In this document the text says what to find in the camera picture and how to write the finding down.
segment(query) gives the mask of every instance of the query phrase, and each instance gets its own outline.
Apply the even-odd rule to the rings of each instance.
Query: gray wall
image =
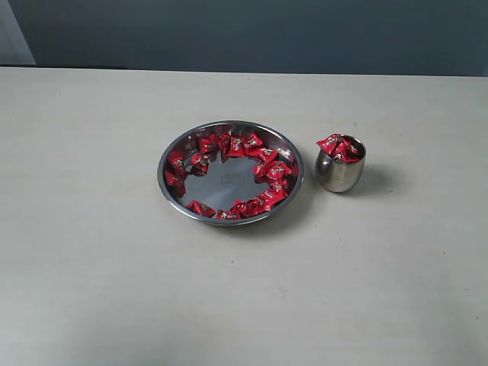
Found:
[[[487,0],[10,0],[38,65],[482,75]]]

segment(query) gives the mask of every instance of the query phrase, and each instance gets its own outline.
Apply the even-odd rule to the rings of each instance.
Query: metal cup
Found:
[[[315,162],[315,179],[324,189],[334,193],[346,192],[358,183],[366,158],[364,144],[352,136],[344,136],[356,141],[361,160],[350,163],[338,162],[320,150]]]

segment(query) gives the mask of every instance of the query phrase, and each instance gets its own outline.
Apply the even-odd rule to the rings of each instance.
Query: red candy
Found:
[[[271,162],[265,173],[268,178],[274,181],[282,179],[289,174],[291,174],[291,169],[284,162]]]
[[[200,153],[208,154],[219,149],[218,137],[212,133],[208,138],[200,139]]]
[[[266,148],[250,150],[247,152],[247,156],[260,158],[263,162],[270,162],[278,157],[279,152],[277,150],[270,150]]]
[[[256,136],[255,133],[251,133],[251,136],[244,142],[244,150],[248,152],[251,149],[255,149],[262,145],[262,140]]]
[[[334,133],[317,144],[325,154],[338,162],[357,162],[362,158],[356,140],[340,133]]]
[[[175,170],[176,175],[183,175],[186,177],[188,172],[185,169],[185,158],[182,152],[171,151],[168,155],[169,165]]]
[[[230,148],[227,156],[233,158],[242,158],[243,156],[246,156],[246,153],[244,152],[244,137],[230,137]]]
[[[239,220],[239,219],[242,219],[242,217],[239,214],[239,212],[237,212],[237,209],[235,207],[233,207],[228,211],[219,210],[217,212],[217,219],[219,219],[219,220]]]
[[[263,183],[266,180],[266,172],[268,172],[270,168],[269,163],[258,164],[254,168],[252,168],[254,172],[254,180],[256,183]]]
[[[186,208],[205,217],[212,217],[215,214],[215,210],[212,207],[208,207],[206,204],[202,204],[201,202],[195,200],[190,202]]]
[[[325,140],[317,141],[317,145],[320,146],[320,149],[322,149],[325,154],[331,156],[332,152],[334,151],[335,147],[339,144],[339,142],[342,142],[341,135],[339,135],[338,133],[334,133],[333,135],[327,137]]]
[[[201,154],[194,154],[191,157],[190,164],[193,165],[191,168],[191,174],[198,177],[204,176],[208,171],[208,156]]]
[[[229,152],[230,148],[230,135],[227,132],[222,133],[218,137],[217,144],[220,148],[220,161],[226,162],[227,160],[227,153]]]
[[[288,194],[287,194],[288,180],[281,179],[280,181],[272,181],[269,184],[268,190],[273,192],[273,193],[279,193],[279,194],[281,194],[281,192],[283,192],[284,196],[287,197],[288,196]]]
[[[177,197],[183,197],[186,193],[185,182],[171,172],[165,171],[166,184],[176,190]]]
[[[256,216],[266,211],[266,202],[260,197],[247,201],[247,204],[249,208],[249,216]]]
[[[253,216],[251,207],[247,202],[237,200],[231,210],[236,210],[243,217]]]
[[[264,208],[266,211],[270,211],[274,205],[286,198],[286,193],[281,190],[279,193],[273,191],[265,191],[261,193],[258,198],[261,198],[264,203]]]

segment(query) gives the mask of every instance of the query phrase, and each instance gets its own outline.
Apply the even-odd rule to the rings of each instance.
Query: steel bowl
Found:
[[[183,197],[178,197],[173,187],[166,184],[164,171],[169,168],[168,157],[174,150],[182,151],[185,158],[185,166],[190,165],[191,157],[197,153],[198,140],[202,137],[209,137],[212,133],[218,135],[231,133],[248,137],[251,133],[256,133],[263,140],[264,146],[269,149],[279,151],[279,159],[286,162],[294,170],[294,178],[290,181],[288,196],[272,210],[266,211],[254,217],[247,217],[239,220],[219,220],[200,216],[185,206],[192,200],[200,201],[212,207],[229,210],[234,200],[248,201],[268,188],[267,184],[255,183],[252,168],[257,165],[253,159],[230,158],[225,163],[217,159],[209,165],[208,173],[204,177],[189,175],[185,180],[187,193]],[[295,198],[303,181],[303,160],[294,144],[278,131],[260,124],[245,122],[241,120],[224,120],[212,122],[195,127],[183,133],[173,141],[159,162],[158,183],[162,193],[169,203],[183,214],[198,221],[218,226],[236,226],[247,223],[254,223],[276,214]]]

